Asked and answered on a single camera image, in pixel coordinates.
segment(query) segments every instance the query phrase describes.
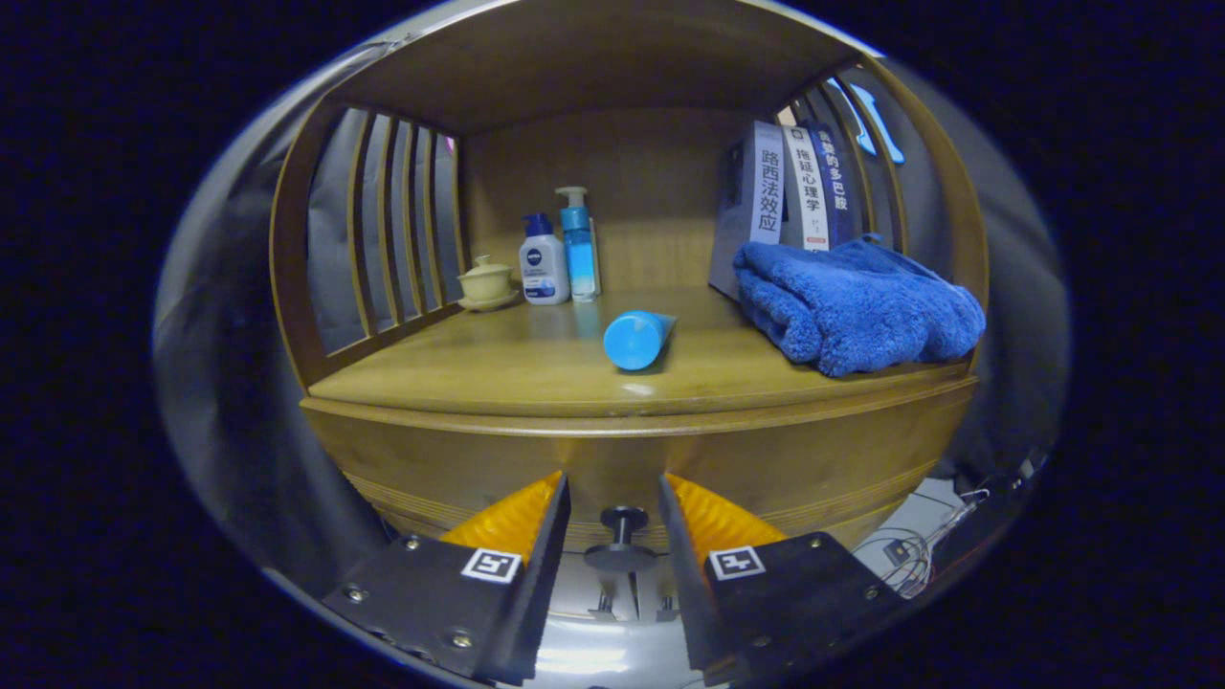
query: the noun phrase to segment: black knob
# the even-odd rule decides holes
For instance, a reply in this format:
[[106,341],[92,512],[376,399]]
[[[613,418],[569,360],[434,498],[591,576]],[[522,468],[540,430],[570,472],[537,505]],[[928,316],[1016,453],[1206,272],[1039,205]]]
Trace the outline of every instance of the black knob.
[[603,571],[630,573],[650,569],[655,553],[649,548],[630,543],[635,531],[647,526],[647,512],[641,508],[606,508],[600,512],[600,523],[612,530],[612,543],[592,546],[583,553],[583,560]]

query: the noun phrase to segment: white label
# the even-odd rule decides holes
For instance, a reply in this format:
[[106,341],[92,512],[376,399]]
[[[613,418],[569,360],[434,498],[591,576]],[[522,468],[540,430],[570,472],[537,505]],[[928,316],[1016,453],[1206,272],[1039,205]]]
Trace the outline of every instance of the white label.
[[783,226],[783,137],[774,125],[755,123],[753,215],[750,242],[778,244]]
[[752,546],[733,548],[730,550],[710,550],[710,568],[714,569],[714,577],[719,581],[752,576],[766,571],[761,558],[757,557],[757,550],[753,550]]
[[788,205],[793,221],[804,230],[806,251],[829,250],[829,218],[826,216],[826,188],[821,183],[821,166],[809,131],[799,126],[783,128],[786,150],[795,175],[796,197]]
[[516,553],[477,548],[459,574],[495,584],[510,584],[514,579],[514,573],[519,570],[522,560],[523,558]]

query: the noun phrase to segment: blue pump cap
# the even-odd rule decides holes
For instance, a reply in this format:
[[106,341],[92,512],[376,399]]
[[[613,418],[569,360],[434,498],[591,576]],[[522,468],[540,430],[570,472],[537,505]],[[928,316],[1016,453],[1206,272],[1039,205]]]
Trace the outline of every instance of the blue pump cap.
[[592,221],[587,216],[586,206],[571,206],[561,210],[561,229],[590,229]]
[[545,213],[532,213],[530,216],[523,216],[523,219],[528,221],[528,237],[552,234],[552,223],[549,222],[549,216]]
[[622,369],[644,369],[659,356],[675,321],[663,314],[626,311],[604,331],[604,353]]

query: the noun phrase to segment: wooden shelf board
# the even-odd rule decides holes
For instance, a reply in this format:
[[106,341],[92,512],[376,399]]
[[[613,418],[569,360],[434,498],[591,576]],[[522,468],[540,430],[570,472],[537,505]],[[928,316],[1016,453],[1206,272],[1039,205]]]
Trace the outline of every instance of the wooden shelf board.
[[769,116],[813,75],[856,55],[736,0],[519,0],[414,37],[331,97],[456,136],[604,108]]
[[[619,314],[677,316],[644,371],[619,370],[603,336]],[[729,412],[936,385],[964,360],[900,364],[831,379],[794,365],[709,287],[610,292],[592,304],[462,313],[310,386],[312,397],[424,412],[519,417],[636,417]]]

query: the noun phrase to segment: black background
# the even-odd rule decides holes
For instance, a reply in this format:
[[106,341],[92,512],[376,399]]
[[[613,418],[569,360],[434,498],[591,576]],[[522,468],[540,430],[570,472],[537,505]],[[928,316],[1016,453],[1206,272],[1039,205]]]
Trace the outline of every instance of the black background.
[[[967,581],[822,682],[1220,679],[1202,587],[1220,547],[1185,510],[1220,483],[1199,444],[1218,417],[1197,260],[1220,232],[1197,216],[1219,188],[1203,105],[1219,70],[1197,66],[1220,17],[991,5],[805,5],[926,76],[1016,159],[1056,226],[1077,333],[1066,436],[1025,516]],[[11,17],[5,151],[32,184],[13,188],[5,256],[28,314],[6,329],[17,373],[34,375],[12,392],[6,470],[34,481],[17,490],[33,509],[6,500],[7,598],[32,613],[11,618],[6,684],[65,685],[67,671],[91,687],[410,685],[216,531],[160,432],[148,348],[160,261],[216,156],[281,89],[418,9],[24,4]]]

